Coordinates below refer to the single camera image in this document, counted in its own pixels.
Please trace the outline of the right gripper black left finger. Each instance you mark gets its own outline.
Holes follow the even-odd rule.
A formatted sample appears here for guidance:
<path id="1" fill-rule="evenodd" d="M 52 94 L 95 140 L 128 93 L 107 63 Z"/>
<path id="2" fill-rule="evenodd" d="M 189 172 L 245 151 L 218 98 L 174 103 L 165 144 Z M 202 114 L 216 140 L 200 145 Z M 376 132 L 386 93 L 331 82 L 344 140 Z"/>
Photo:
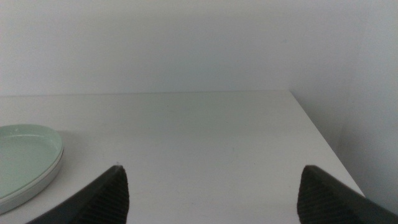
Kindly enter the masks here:
<path id="1" fill-rule="evenodd" d="M 112 166 L 66 201 L 30 221 L 46 223 L 125 224 L 129 190 L 123 166 Z"/>

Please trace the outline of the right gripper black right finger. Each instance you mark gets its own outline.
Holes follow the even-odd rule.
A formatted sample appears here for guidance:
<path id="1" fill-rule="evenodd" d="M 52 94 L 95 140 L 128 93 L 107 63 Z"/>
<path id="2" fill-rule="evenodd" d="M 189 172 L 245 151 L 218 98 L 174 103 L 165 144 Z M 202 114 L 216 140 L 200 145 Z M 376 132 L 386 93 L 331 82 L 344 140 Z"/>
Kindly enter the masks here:
<path id="1" fill-rule="evenodd" d="M 301 223 L 397 223 L 396 214 L 314 165 L 302 171 L 297 213 Z"/>

